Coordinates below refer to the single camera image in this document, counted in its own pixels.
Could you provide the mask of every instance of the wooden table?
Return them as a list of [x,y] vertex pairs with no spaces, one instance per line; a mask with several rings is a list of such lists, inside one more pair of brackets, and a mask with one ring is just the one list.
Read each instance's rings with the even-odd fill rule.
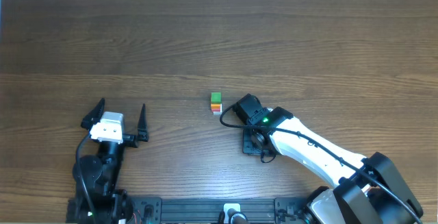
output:
[[[438,0],[2,0],[0,221],[62,222],[99,101],[148,143],[119,186],[163,198],[307,196],[289,158],[242,154],[224,105],[246,93],[357,153],[389,156],[437,220]],[[231,115],[230,122],[237,119]],[[83,151],[95,153],[88,143]]]

